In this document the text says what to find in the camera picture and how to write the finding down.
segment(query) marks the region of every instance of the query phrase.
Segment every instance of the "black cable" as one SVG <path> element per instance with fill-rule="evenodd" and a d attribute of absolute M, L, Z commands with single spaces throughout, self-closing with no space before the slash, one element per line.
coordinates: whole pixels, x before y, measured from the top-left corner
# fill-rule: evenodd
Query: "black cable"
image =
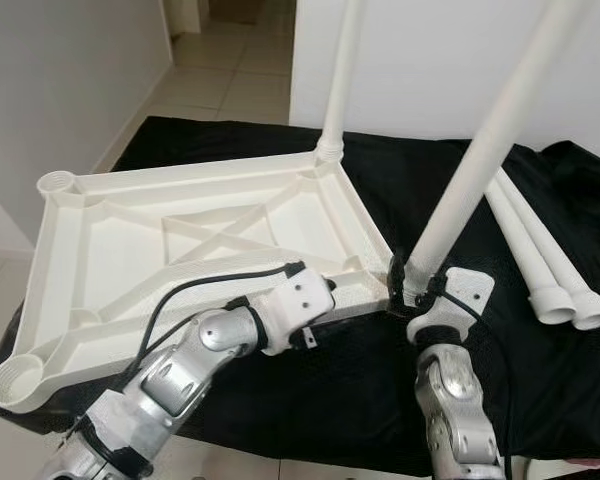
<path fill-rule="evenodd" d="M 130 376 L 135 374 L 135 371 L 140 367 L 142 359 L 146 356 L 147 346 L 149 344 L 149 340 L 151 339 L 151 334 L 153 333 L 153 329 L 156 325 L 156 322 L 158 321 L 158 316 L 160 315 L 160 312 L 162 312 L 162 309 L 167 304 L 167 302 L 178 293 L 188 288 L 197 287 L 199 285 L 207 285 L 210 283 L 228 282 L 232 280 L 246 280 L 249 278 L 269 277 L 283 272 L 296 273 L 297 268 L 298 264 L 287 263 L 282 267 L 272 268 L 270 270 L 264 270 L 261 272 L 232 273 L 228 275 L 217 275 L 214 277 L 198 278 L 196 280 L 184 282 L 178 285 L 177 287 L 173 288 L 172 290 L 167 292 L 167 294 L 164 297 L 160 299 L 156 307 L 153 309 L 153 312 L 149 317 L 149 322 L 147 323 L 147 326 L 145 328 L 144 336 L 142 337 L 142 342 L 140 343 L 138 353 L 136 354 L 133 361 L 129 364 L 129 366 L 120 374 L 120 376 L 118 377 L 118 381 L 116 382 L 116 386 L 118 388 L 123 387 L 129 380 Z"/>
<path fill-rule="evenodd" d="M 507 370 L 507 374 L 505 375 L 506 384 L 507 384 L 507 406 L 506 406 L 506 410 L 505 410 L 506 417 L 505 417 L 505 433 L 504 433 L 504 439 L 505 439 L 504 450 L 506 453 L 504 456 L 504 470 L 505 470 L 506 478 L 512 480 L 513 474 L 511 471 L 511 455 L 509 454 L 509 446 L 510 446 L 509 445 L 509 443 L 510 443 L 509 442 L 509 434 L 511 431 L 511 411 L 512 411 L 512 393 L 513 393 L 513 389 L 511 388 L 511 384 L 512 384 L 511 372 L 512 372 L 512 370 L 511 370 L 511 364 L 509 362 L 509 357 L 507 356 L 504 344 L 502 343 L 502 341 L 500 340 L 498 335 L 496 335 L 496 333 L 493 330 L 493 328 L 491 327 L 491 325 L 488 322 L 485 322 L 484 319 L 478 314 L 478 312 L 476 312 L 469 305 L 467 305 L 463 301 L 459 300 L 458 298 L 454 297 L 453 295 L 446 292 L 445 290 L 437 291 L 435 293 L 440 295 L 441 297 L 446 298 L 451 303 L 457 305 L 462 310 L 464 310 L 469 315 L 471 315 L 473 318 L 475 318 L 480 324 L 487 327 L 487 331 L 489 332 L 491 337 L 495 340 L 496 345 L 498 346 L 498 349 L 500 350 L 500 356 L 502 357 L 502 360 L 504 361 L 505 369 Z"/>
<path fill-rule="evenodd" d="M 187 325 L 191 320 L 193 320 L 193 318 L 198 315 L 197 313 L 194 313 L 193 315 L 189 315 L 188 317 L 186 317 L 185 319 L 179 321 L 178 323 L 176 323 L 173 327 L 171 327 L 169 330 L 167 330 L 167 333 L 165 333 L 164 335 L 162 335 L 158 340 L 156 340 L 155 342 L 153 342 L 149 347 L 147 347 L 147 349 L 144 352 L 144 355 L 142 356 L 142 359 L 144 360 L 145 358 L 147 358 L 147 356 L 153 352 L 156 348 L 158 348 L 160 345 L 162 345 L 164 342 L 166 342 L 167 340 L 169 340 L 169 338 L 175 334 L 178 330 L 180 330 L 182 327 L 184 327 L 185 325 Z"/>

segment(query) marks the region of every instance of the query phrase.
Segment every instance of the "white tube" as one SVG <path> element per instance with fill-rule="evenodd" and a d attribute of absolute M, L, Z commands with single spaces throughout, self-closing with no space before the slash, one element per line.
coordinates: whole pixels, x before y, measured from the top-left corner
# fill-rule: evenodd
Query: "white tube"
<path fill-rule="evenodd" d="M 346 0 L 345 3 L 327 112 L 322 136 L 316 146 L 316 158 L 323 162 L 339 162 L 344 155 L 344 114 L 351 90 L 366 0 Z"/>
<path fill-rule="evenodd" d="M 507 196 L 525 229 L 553 272 L 558 283 L 564 287 L 576 308 L 573 326 L 578 330 L 600 327 L 600 295 L 592 291 L 569 257 L 564 253 L 551 232 L 538 218 L 515 184 L 500 169 L 496 174 L 498 185 Z"/>
<path fill-rule="evenodd" d="M 478 130 L 405 265 L 404 300 L 413 305 L 460 236 L 522 130 L 551 64 L 592 0 L 552 0 L 513 74 Z"/>
<path fill-rule="evenodd" d="M 485 195 L 529 288 L 529 302 L 538 320 L 548 325 L 571 320 L 575 313 L 571 297 L 556 282 L 500 185 L 491 182 Z"/>

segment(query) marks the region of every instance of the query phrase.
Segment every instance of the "robotic arm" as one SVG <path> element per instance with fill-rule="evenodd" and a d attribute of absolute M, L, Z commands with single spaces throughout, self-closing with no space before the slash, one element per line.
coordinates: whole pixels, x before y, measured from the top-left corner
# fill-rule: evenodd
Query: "robotic arm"
<path fill-rule="evenodd" d="M 331 288 L 304 269 L 249 305 L 193 318 L 182 341 L 124 386 L 106 390 L 36 480 L 135 480 L 200 405 L 215 372 L 256 349 L 277 355 L 289 337 L 334 308 Z"/>
<path fill-rule="evenodd" d="M 396 287 L 402 279 L 393 280 L 392 311 L 404 313 Z M 407 338 L 419 351 L 416 399 L 426 418 L 434 478 L 505 480 L 493 427 L 482 408 L 482 388 L 461 346 L 494 282 L 480 272 L 450 268 L 441 283 L 435 296 L 424 299 L 427 305 L 419 305 L 425 313 L 407 327 Z M 198 314 L 179 344 L 145 362 L 122 391 L 106 390 L 91 405 L 36 480 L 151 475 L 151 462 L 200 405 L 214 373 L 255 350 L 277 355 L 290 348 L 294 332 L 334 308 L 331 287 L 320 274 L 303 269 L 250 304 L 230 302 L 235 308 Z M 305 341 L 314 346 L 311 335 Z"/>

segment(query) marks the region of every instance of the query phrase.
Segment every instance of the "pipe end cap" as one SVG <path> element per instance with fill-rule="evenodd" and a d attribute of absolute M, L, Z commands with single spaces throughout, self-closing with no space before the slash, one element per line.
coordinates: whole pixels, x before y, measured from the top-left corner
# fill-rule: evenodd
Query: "pipe end cap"
<path fill-rule="evenodd" d="M 585 290 L 573 295 L 576 314 L 573 326 L 578 330 L 600 328 L 600 295 L 592 290 Z"/>
<path fill-rule="evenodd" d="M 545 325 L 568 322 L 576 312 L 571 296 L 558 285 L 533 290 L 529 302 L 538 320 Z"/>

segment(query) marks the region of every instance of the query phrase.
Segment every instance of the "black fabric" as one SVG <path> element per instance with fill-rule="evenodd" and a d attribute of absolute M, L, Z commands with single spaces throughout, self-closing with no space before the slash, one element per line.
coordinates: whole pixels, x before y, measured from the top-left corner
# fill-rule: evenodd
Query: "black fabric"
<path fill-rule="evenodd" d="M 274 155 L 312 149 L 319 132 L 237 122 L 149 118 L 117 170 Z M 388 244 L 411 251 L 466 149 L 466 141 L 345 136 L 343 166 Z M 542 152 L 516 146 L 505 169 L 591 287 L 600 293 L 600 159 L 570 142 Z M 600 329 L 546 326 L 506 242 L 482 201 L 449 258 L 484 271 L 496 287 L 466 346 L 502 450 L 535 458 L 600 457 Z M 19 316 L 0 346 L 9 355 Z M 506 369 L 490 331 L 506 346 Z M 413 395 L 416 352 L 402 320 L 359 317 L 308 351 L 255 354 L 215 378 L 180 432 L 271 456 L 430 473 Z M 0 415 L 36 431 L 66 428 L 108 379 L 56 393 L 36 412 Z M 509 395 L 512 418 L 507 422 Z M 504 438 L 510 425 L 509 438 Z"/>
<path fill-rule="evenodd" d="M 416 348 L 418 349 L 418 353 L 422 353 L 427 348 L 440 343 L 462 345 L 462 341 L 460 340 L 460 332 L 454 327 L 448 327 L 444 325 L 427 327 L 418 330 L 414 340 Z"/>

